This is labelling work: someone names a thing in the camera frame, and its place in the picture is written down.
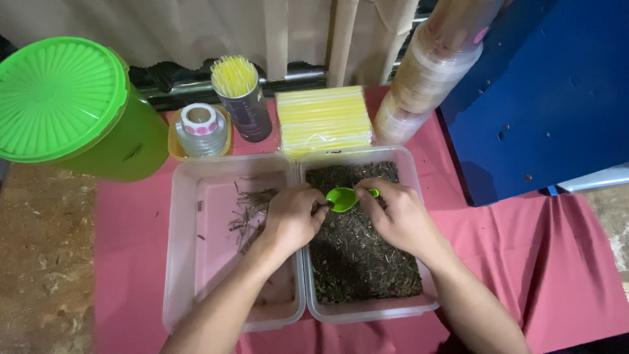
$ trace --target hand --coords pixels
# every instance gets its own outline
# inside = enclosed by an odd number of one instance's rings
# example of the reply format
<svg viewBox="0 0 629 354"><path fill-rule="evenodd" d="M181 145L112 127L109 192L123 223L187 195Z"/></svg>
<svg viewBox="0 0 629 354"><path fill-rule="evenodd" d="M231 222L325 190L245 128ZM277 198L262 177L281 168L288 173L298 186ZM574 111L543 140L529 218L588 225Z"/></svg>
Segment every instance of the hand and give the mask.
<svg viewBox="0 0 629 354"><path fill-rule="evenodd" d="M386 202L382 208L367 189L377 188ZM392 246L406 251L425 263L442 249L448 241L439 233L415 189L369 178L354 186L360 206L371 219L376 231Z"/></svg>
<svg viewBox="0 0 629 354"><path fill-rule="evenodd" d="M259 238L271 239L288 258L319 232L330 209L325 204L325 196L307 183L282 190L271 200ZM312 214L318 205L323 206Z"/></svg>

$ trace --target blue metal panel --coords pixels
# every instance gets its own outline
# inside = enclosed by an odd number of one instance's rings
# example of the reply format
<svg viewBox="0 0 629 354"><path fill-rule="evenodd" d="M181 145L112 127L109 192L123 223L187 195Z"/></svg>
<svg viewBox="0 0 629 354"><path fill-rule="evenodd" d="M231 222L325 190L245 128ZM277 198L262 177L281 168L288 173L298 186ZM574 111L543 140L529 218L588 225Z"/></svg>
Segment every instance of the blue metal panel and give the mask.
<svg viewBox="0 0 629 354"><path fill-rule="evenodd" d="M481 206L629 161L629 2L516 0L441 105Z"/></svg>

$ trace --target plastic lid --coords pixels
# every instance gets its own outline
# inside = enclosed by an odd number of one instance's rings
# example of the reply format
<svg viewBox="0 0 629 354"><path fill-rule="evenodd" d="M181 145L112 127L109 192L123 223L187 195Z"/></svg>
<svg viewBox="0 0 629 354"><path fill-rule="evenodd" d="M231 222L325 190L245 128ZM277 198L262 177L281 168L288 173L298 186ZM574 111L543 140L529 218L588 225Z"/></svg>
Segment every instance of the plastic lid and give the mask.
<svg viewBox="0 0 629 354"><path fill-rule="evenodd" d="M0 63L0 157L51 161L94 140L127 99L125 68L90 40L56 37Z"/></svg>

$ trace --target green plastic container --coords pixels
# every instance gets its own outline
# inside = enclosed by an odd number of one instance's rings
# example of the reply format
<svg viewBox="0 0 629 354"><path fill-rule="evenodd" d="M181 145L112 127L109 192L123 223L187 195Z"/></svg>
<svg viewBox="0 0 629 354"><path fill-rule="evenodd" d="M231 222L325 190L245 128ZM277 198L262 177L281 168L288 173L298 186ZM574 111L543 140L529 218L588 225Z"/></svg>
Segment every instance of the green plastic container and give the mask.
<svg viewBox="0 0 629 354"><path fill-rule="evenodd" d="M116 181L153 174L168 126L115 52L83 38L27 45L0 63L0 157Z"/></svg>

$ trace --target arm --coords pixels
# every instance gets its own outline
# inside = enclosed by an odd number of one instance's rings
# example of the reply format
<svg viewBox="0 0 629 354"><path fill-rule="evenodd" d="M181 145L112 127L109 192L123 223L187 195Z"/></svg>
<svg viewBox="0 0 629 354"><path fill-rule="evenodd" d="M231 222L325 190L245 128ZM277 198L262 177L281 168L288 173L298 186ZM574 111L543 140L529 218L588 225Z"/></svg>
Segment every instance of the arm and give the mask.
<svg viewBox="0 0 629 354"><path fill-rule="evenodd" d="M305 183L278 193L266 228L241 262L198 304L168 338L161 354L229 354L260 289L284 261L319 231L328 207Z"/></svg>
<svg viewBox="0 0 629 354"><path fill-rule="evenodd" d="M369 188L380 190L385 209L366 191ZM382 238L417 257L430 270L439 304L469 350L478 354L530 353L518 324L454 253L414 189L382 178L363 180L355 189Z"/></svg>

